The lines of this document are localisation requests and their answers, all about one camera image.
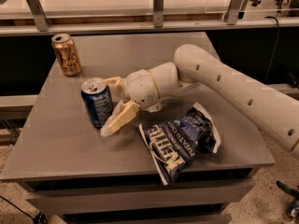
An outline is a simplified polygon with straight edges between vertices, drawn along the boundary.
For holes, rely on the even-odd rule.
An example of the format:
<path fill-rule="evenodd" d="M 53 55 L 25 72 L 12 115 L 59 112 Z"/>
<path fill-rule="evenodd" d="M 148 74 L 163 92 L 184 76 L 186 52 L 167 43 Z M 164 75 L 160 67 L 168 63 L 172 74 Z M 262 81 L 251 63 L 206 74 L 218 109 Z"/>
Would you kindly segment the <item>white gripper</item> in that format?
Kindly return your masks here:
<path fill-rule="evenodd" d="M 110 88 L 112 101 L 117 105 L 100 130 L 103 137 L 111 136 L 132 121 L 140 109 L 145 110 L 158 102 L 159 94 L 148 70 L 139 70 L 123 79 L 106 78 L 105 82 Z"/>

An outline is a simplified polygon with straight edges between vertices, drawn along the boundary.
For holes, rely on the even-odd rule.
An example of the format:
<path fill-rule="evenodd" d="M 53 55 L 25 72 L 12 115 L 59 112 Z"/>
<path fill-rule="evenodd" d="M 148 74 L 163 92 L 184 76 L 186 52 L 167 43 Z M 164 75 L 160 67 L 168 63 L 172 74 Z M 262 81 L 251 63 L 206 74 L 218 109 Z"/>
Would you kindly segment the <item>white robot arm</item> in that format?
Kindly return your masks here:
<path fill-rule="evenodd" d="M 201 83 L 215 91 L 280 146 L 299 158 L 299 101 L 225 65 L 195 45 L 182 45 L 174 60 L 106 80 L 119 103 L 101 129 L 110 136 L 141 110 L 180 96 Z"/>

